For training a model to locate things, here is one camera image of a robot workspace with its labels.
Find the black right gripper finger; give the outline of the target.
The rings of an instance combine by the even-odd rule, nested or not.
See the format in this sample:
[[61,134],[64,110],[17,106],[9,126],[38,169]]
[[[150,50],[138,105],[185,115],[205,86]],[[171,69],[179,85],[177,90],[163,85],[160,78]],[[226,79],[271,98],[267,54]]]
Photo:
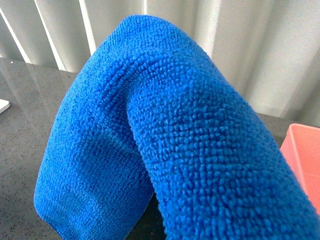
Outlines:
[[142,217],[130,231],[126,240],[165,240],[163,217],[159,211],[159,202],[154,193]]

